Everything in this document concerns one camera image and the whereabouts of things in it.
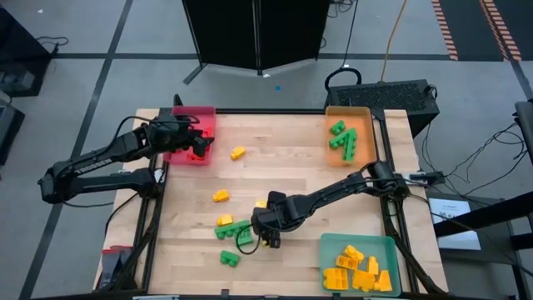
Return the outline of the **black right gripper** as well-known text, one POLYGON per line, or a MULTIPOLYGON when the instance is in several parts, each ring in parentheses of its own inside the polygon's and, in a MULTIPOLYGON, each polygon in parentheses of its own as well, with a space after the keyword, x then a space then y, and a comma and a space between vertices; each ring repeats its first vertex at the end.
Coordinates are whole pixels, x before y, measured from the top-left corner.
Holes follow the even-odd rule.
MULTIPOLYGON (((261 236, 262 245, 269 246, 268 231, 290 232, 300 227, 300 214, 296 208, 299 195, 287 196, 282 192, 269 192, 266 207, 255 207, 252 211, 253 232, 261 236)), ((271 248, 280 247, 280 237, 271 237, 271 248)))

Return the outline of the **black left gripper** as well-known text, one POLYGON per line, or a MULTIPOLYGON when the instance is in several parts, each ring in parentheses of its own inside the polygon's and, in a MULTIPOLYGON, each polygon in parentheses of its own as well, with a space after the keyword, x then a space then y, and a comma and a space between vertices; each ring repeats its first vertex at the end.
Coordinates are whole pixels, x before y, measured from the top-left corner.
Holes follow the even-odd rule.
POLYGON ((153 152, 175 152, 178 149, 188 150, 192 147, 193 154, 203 158, 208 145, 211 145, 215 138, 195 137, 192 126, 194 123, 190 117, 157 117, 150 121, 148 140, 153 152))

